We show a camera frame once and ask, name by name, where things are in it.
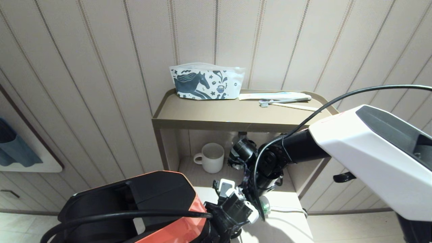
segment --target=zippered pouch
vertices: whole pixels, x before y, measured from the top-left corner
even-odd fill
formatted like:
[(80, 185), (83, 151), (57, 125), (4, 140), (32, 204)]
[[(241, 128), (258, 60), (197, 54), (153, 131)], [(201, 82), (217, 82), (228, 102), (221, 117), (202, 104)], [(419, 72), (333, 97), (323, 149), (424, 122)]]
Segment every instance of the zippered pouch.
[(236, 99), (245, 68), (188, 63), (169, 67), (177, 95), (186, 99)]

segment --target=shelf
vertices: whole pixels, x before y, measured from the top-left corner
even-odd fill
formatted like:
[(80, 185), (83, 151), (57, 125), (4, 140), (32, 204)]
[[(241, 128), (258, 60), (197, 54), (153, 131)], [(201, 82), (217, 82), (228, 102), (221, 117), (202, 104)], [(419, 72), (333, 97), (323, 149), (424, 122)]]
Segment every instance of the shelf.
[[(183, 158), (178, 171), (183, 173), (193, 186), (212, 187), (213, 180), (220, 180), (222, 178), (235, 181), (236, 185), (239, 185), (243, 180), (243, 170), (229, 167), (227, 158), (224, 160), (222, 170), (218, 173), (210, 174), (206, 172), (202, 165), (193, 162), (192, 157)], [(287, 171), (284, 173), (282, 186), (276, 187), (275, 191), (295, 192)]]
[[(241, 90), (241, 93), (268, 92), (273, 91)], [(311, 95), (312, 100), (293, 104), (319, 108), (327, 103), (327, 100), (320, 95), (301, 92)], [(281, 106), (261, 108), (257, 100), (182, 99), (177, 97), (175, 90), (170, 90), (153, 116), (152, 123), (155, 129), (283, 132), (294, 128), (310, 114), (312, 114), (311, 111)], [(329, 107), (315, 116), (306, 126), (334, 114), (337, 114), (337, 110)]]

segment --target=white robot arm casing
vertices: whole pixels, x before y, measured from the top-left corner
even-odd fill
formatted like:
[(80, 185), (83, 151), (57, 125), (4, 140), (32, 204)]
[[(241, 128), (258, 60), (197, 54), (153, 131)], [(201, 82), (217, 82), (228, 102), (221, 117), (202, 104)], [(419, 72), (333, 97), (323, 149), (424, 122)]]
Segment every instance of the white robot arm casing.
[[(373, 121), (367, 120), (360, 115), (360, 110), (390, 118), (391, 122), (411, 131), (411, 137), (391, 125), (386, 128), (387, 136), (383, 136), (377, 123), (387, 125), (386, 121), (373, 114), (367, 115)], [(419, 143), (419, 137), (427, 141), (432, 139), (429, 135), (386, 111), (366, 105), (322, 119), (312, 124), (309, 130), (323, 150), (402, 217), (413, 221), (432, 221), (432, 161), (425, 165), (424, 161), (419, 162), (421, 158), (418, 153), (407, 152), (407, 147), (414, 148)]]

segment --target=lower shelf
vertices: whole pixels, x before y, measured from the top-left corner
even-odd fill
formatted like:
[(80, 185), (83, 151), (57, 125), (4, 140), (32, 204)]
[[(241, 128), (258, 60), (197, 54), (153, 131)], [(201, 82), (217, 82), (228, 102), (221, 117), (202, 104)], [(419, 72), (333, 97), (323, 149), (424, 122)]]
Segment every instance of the lower shelf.
[[(229, 167), (226, 158), (222, 170), (218, 173), (210, 174), (206, 172), (202, 165), (193, 162), (192, 157), (181, 159), (178, 170), (187, 177), (193, 186), (212, 187), (213, 180), (220, 180), (221, 178), (235, 181), (236, 185), (239, 185), (243, 180), (243, 170), (236, 170)], [(283, 176), (282, 186), (276, 187), (275, 191), (295, 192), (291, 178), (286, 170)]]

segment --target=black cable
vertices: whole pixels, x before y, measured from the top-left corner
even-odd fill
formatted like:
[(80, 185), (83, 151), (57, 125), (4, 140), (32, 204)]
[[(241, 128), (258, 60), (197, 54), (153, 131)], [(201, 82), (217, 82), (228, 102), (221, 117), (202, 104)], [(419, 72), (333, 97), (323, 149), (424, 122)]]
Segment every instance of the black cable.
[(325, 105), (321, 106), (318, 110), (316, 110), (314, 113), (312, 113), (312, 115), (310, 115), (304, 121), (302, 121), (297, 127), (295, 127), (294, 129), (292, 129), (289, 133), (287, 133), (284, 136), (280, 136), (280, 137), (277, 137), (277, 138), (273, 139), (272, 141), (270, 141), (269, 143), (267, 143), (263, 147), (263, 149), (259, 152), (259, 154), (257, 156), (257, 159), (255, 161), (254, 171), (253, 171), (253, 179), (254, 179), (253, 182), (254, 182), (255, 200), (257, 201), (258, 210), (260, 212), (260, 215), (261, 215), (261, 218), (263, 219), (263, 221), (265, 221), (264, 210), (263, 210), (263, 207), (261, 206), (260, 197), (258, 196), (258, 188), (257, 188), (257, 168), (258, 168), (258, 163), (259, 163), (259, 161), (261, 159), (261, 156), (262, 156), (263, 152), (270, 145), (272, 145), (272, 144), (274, 144), (276, 142), (279, 142), (280, 140), (283, 141), (284, 138), (293, 135), (300, 128), (302, 128), (308, 121), (310, 121), (313, 117), (315, 117), (317, 114), (319, 114), (321, 111), (323, 111), (327, 107), (331, 106), (332, 104), (340, 101), (341, 99), (344, 99), (346, 97), (349, 97), (349, 96), (352, 96), (352, 95), (355, 95), (355, 94), (358, 94), (358, 93), (363, 93), (363, 92), (368, 92), (368, 91), (374, 91), (374, 90), (388, 90), (388, 89), (418, 89), (418, 90), (429, 90), (429, 91), (432, 92), (432, 87), (431, 86), (416, 85), (416, 84), (382, 85), (382, 86), (374, 86), (374, 87), (369, 87), (369, 88), (354, 90), (354, 91), (351, 91), (349, 93), (341, 95), (341, 96), (339, 96), (337, 98), (334, 98), (333, 100), (327, 102)]
[(136, 217), (202, 217), (212, 218), (210, 213), (200, 213), (194, 211), (179, 211), (179, 210), (130, 210), (117, 211), (109, 214), (98, 214), (86, 217), (72, 219), (68, 222), (58, 224), (48, 230), (41, 238), (41, 243), (47, 243), (51, 237), (62, 230), (76, 227), (82, 224), (94, 223), (113, 219), (128, 219)]

